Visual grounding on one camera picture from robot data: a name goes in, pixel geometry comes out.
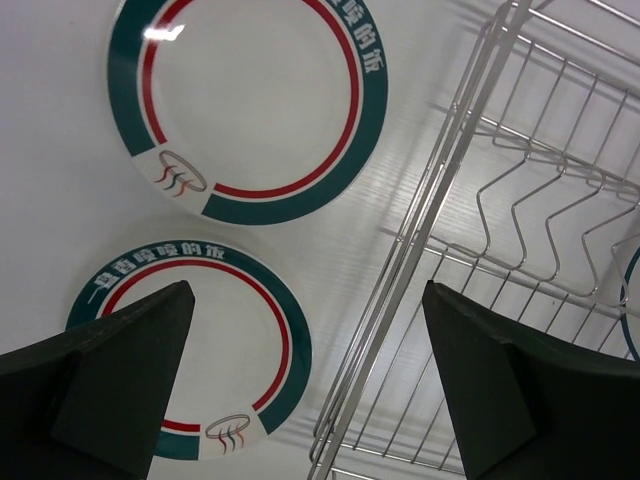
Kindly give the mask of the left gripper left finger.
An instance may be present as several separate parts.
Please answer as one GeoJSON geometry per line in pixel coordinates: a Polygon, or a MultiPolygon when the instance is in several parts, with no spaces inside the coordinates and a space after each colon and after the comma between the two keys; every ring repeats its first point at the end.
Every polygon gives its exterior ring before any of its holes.
{"type": "Polygon", "coordinates": [[[2,478],[146,478],[194,307],[179,281],[2,354],[2,478]]]}

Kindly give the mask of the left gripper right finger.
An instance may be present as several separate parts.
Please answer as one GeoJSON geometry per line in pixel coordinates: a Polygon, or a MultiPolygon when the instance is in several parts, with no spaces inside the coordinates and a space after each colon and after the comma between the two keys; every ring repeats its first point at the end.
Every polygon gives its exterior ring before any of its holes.
{"type": "Polygon", "coordinates": [[[639,365],[497,314],[442,283],[422,296],[469,479],[636,479],[639,365]]]}

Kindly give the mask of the white plate with dark rim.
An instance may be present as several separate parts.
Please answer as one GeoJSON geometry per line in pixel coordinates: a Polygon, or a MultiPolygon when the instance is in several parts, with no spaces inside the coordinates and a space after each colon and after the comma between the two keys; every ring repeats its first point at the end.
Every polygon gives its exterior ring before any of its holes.
{"type": "Polygon", "coordinates": [[[639,361],[639,248],[633,255],[624,271],[621,284],[620,300],[624,302],[625,311],[621,315],[621,326],[630,356],[639,361]]]}

